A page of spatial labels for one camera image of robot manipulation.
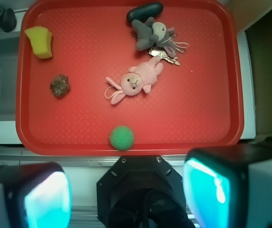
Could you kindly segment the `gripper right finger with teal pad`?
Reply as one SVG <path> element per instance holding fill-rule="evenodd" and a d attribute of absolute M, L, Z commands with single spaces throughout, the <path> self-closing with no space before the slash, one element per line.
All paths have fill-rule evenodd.
<path fill-rule="evenodd" d="M 192 149 L 183 188 L 203 228 L 272 228 L 272 144 Z"/>

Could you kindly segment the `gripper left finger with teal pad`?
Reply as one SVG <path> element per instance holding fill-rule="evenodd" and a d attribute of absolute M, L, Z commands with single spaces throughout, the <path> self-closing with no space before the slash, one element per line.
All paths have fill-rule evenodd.
<path fill-rule="evenodd" d="M 55 163 L 0 165 L 0 228 L 67 228 L 72 190 Z"/>

